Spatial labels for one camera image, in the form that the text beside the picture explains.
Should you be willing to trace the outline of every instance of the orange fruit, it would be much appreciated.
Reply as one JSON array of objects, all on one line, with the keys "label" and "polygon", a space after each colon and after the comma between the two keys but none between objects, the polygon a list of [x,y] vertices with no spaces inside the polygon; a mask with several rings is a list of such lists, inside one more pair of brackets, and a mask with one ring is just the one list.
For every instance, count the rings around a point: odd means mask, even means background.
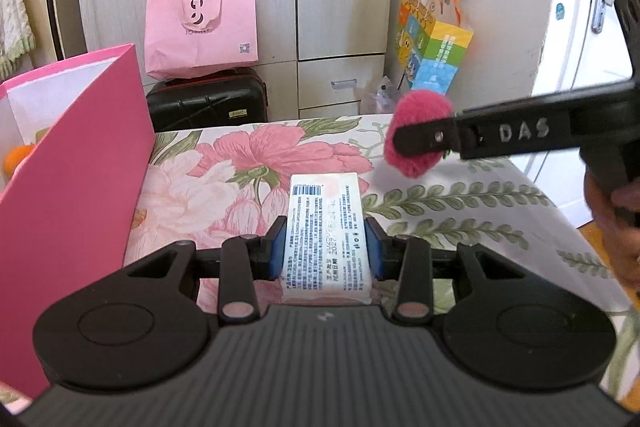
[{"label": "orange fruit", "polygon": [[20,145],[13,149],[7,156],[4,157],[4,164],[2,168],[4,169],[4,173],[11,178],[14,175],[15,169],[18,168],[18,165],[27,158],[28,155],[31,154],[35,146],[32,144],[28,145]]}]

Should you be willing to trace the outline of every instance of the pink pom-pom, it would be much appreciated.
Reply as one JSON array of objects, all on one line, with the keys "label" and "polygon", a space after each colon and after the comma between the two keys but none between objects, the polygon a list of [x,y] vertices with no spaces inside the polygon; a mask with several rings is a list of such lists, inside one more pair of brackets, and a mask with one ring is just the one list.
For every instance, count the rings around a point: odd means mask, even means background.
[{"label": "pink pom-pom", "polygon": [[385,160],[407,178],[419,178],[438,163],[444,153],[431,152],[422,156],[405,158],[394,147],[396,129],[415,123],[424,123],[453,114],[453,104],[437,92],[427,89],[412,90],[402,97],[389,125],[385,139]]}]

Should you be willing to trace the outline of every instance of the floral bedsheet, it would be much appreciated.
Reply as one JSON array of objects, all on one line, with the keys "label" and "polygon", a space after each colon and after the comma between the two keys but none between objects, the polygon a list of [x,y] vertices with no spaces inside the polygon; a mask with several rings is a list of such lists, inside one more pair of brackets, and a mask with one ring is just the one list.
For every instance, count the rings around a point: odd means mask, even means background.
[{"label": "floral bedsheet", "polygon": [[[460,161],[451,155],[418,180],[384,161],[389,115],[253,124],[166,132],[137,204],[125,263],[177,239],[217,248],[229,237],[264,233],[287,214],[292,174],[357,172],[362,207],[389,235],[409,233],[438,248],[482,243],[606,311],[619,333],[603,381],[621,399],[638,373],[640,318],[590,245],[548,198],[506,158]],[[436,309],[454,304],[436,281]],[[260,307],[282,297],[278,282],[256,282]],[[217,280],[201,285],[198,304],[216,309]],[[395,282],[374,282],[390,306]]]}]

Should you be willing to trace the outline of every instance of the product label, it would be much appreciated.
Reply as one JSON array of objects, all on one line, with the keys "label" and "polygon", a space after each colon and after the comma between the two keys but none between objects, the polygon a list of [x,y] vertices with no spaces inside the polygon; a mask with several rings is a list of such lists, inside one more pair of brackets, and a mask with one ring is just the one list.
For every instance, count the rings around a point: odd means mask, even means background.
[{"label": "product label", "polygon": [[282,286],[285,296],[297,290],[368,294],[371,275],[357,174],[292,176]]},{"label": "product label", "polygon": [[229,111],[229,118],[239,118],[241,116],[246,116],[246,109],[236,109],[235,111]]}]

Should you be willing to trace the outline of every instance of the colorful paper bag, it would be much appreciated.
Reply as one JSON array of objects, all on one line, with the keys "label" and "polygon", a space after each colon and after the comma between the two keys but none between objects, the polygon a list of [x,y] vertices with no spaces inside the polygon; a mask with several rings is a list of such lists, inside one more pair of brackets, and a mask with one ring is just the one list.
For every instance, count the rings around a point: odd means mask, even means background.
[{"label": "colorful paper bag", "polygon": [[449,89],[474,34],[459,1],[401,1],[396,51],[412,89]]}]

